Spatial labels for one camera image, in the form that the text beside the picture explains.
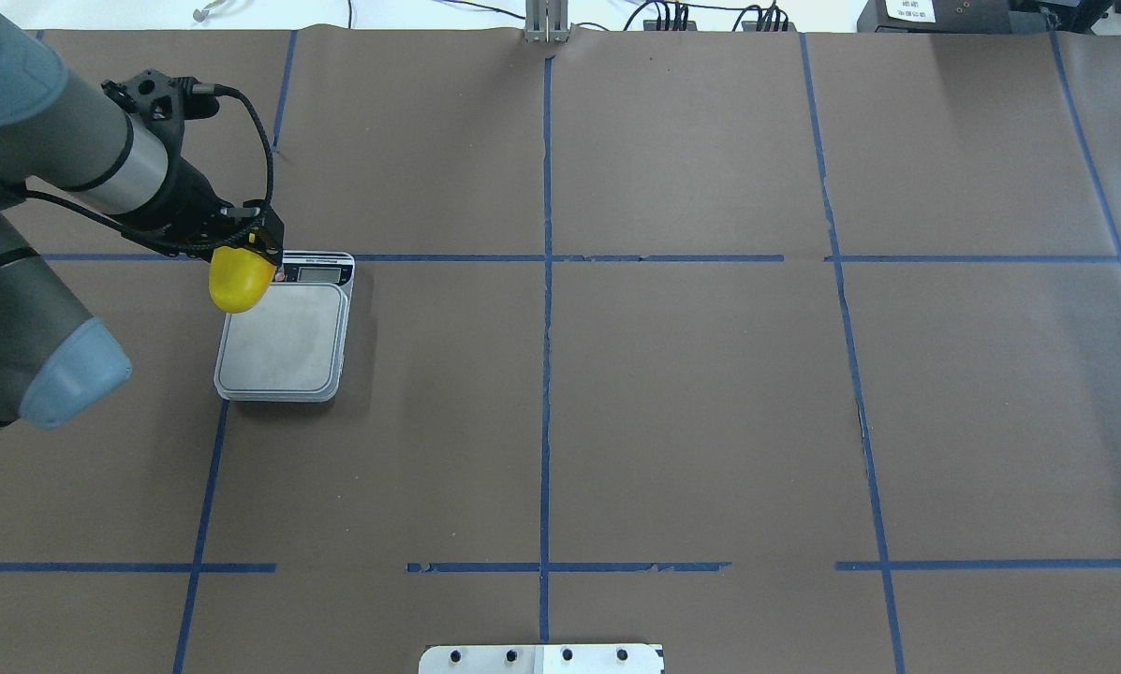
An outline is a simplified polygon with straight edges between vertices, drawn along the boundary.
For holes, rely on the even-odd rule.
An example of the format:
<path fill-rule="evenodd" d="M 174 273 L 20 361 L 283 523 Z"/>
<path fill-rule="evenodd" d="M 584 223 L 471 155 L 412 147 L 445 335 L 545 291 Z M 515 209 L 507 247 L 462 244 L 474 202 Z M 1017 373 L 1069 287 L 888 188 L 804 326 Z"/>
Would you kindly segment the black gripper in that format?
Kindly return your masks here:
<path fill-rule="evenodd" d="M 276 273 L 285 222 L 265 200 L 220 198 L 187 159 L 175 158 L 156 195 L 129 213 L 129 239 L 163 255 L 211 256 L 219 273 Z"/>

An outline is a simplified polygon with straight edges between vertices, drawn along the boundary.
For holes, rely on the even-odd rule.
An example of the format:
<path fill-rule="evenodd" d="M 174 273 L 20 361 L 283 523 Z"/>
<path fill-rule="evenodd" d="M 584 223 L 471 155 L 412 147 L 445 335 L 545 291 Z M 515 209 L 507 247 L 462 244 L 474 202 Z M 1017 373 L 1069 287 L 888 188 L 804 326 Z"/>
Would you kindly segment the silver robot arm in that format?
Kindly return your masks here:
<path fill-rule="evenodd" d="M 188 121 L 242 104 L 263 148 L 265 195 L 230 203 L 184 157 Z M 242 91 L 155 70 L 94 84 L 0 13 L 0 432 L 17 421 L 66 425 L 133 367 L 7 211 L 38 201 L 154 253 L 209 264 L 228 315 L 252 310 L 282 265 L 274 146 Z"/>

